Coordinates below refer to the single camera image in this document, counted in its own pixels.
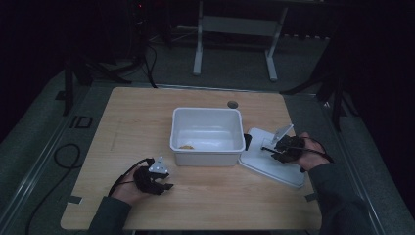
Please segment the white box lid black latches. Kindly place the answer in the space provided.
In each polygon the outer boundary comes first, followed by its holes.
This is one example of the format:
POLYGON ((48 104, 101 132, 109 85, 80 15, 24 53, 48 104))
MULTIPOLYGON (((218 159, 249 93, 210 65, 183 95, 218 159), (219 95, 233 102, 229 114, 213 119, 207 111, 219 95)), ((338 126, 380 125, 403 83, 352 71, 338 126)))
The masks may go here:
POLYGON ((251 142, 239 158, 239 163, 276 181, 300 188, 304 185, 304 174, 297 164, 280 163, 271 157, 272 153, 260 150, 262 146, 272 149, 271 141, 275 133, 276 131, 271 133, 256 127, 251 128, 248 132, 251 142))

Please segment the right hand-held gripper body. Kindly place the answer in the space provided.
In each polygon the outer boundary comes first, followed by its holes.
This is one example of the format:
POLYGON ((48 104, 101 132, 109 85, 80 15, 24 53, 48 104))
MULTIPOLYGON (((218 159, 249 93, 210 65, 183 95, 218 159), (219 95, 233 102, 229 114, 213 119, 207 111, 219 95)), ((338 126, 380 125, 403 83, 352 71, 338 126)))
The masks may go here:
POLYGON ((282 154, 285 163, 294 162, 302 155, 304 140, 298 136, 289 136, 288 133, 293 129, 289 124, 276 130, 271 141, 272 150, 282 154))

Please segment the person's left hand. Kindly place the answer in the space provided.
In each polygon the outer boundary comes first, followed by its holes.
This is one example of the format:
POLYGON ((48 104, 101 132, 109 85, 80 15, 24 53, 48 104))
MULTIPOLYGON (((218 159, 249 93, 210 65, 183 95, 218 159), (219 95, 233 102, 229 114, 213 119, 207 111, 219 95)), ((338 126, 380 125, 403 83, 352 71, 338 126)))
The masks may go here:
POLYGON ((111 197, 134 206, 148 196, 147 193, 141 192, 134 183, 133 175, 137 169, 138 166, 134 167, 115 183, 114 190, 110 194, 111 197))

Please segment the person's right hand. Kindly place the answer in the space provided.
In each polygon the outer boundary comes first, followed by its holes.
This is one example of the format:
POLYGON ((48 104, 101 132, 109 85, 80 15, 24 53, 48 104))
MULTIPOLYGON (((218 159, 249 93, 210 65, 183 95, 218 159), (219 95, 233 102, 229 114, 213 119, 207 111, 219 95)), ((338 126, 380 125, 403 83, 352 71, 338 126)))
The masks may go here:
POLYGON ((319 143, 312 140, 306 132, 302 133, 300 137, 304 140, 306 151, 295 161, 295 164, 299 165, 305 171, 310 171, 319 165, 329 163, 327 159, 321 156, 324 150, 319 143))

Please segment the black tripod stand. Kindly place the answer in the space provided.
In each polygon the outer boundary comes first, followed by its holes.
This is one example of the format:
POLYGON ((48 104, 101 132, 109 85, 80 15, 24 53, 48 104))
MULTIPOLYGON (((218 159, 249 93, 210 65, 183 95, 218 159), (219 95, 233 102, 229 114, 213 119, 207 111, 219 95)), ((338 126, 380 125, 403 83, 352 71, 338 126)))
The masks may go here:
POLYGON ((64 114, 74 105, 74 83, 89 86, 96 72, 127 84, 121 75, 146 63, 152 0, 69 0, 63 17, 64 114))
POLYGON ((321 86, 316 93, 316 98, 319 102, 324 103, 333 99, 331 121, 335 128, 340 131, 343 94, 352 68, 352 52, 349 50, 346 41, 339 36, 333 36, 309 79, 294 88, 281 91, 281 94, 298 94, 302 90, 320 83, 321 86))

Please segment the white metal stand frame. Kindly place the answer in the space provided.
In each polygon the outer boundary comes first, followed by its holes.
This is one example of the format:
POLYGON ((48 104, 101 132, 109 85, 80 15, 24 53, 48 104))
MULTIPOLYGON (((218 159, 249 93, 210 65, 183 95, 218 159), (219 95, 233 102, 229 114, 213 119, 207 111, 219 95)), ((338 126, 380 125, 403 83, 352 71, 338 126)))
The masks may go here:
POLYGON ((288 8, 283 7, 276 21, 254 20, 242 18, 230 18, 210 16, 204 13, 204 0, 199 0, 197 47, 193 66, 193 75, 200 75, 203 63, 203 33, 220 32, 254 36, 267 36, 272 38, 270 47, 264 51, 269 79, 274 82, 278 79, 274 63, 274 53, 280 38, 288 8))

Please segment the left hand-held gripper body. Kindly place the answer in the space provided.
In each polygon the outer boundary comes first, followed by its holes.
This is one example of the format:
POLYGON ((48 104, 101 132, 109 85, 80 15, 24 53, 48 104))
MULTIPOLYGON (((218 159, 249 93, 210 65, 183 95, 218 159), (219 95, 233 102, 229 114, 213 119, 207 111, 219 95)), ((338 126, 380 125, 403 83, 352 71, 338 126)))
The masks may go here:
POLYGON ((136 187, 144 193, 157 195, 156 185, 161 183, 158 183, 156 173, 169 173, 163 157, 144 159, 134 166, 138 166, 133 175, 136 187))

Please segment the white plastic storage box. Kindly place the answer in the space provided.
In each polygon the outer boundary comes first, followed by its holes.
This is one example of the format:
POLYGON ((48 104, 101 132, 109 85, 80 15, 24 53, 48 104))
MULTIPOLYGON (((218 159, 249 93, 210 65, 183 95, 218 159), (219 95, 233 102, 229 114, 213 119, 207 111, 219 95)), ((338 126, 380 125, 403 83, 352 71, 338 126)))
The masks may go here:
POLYGON ((235 109, 176 108, 170 149, 179 166, 235 165, 246 150, 241 113, 235 109), (179 149, 183 145, 195 149, 179 149))

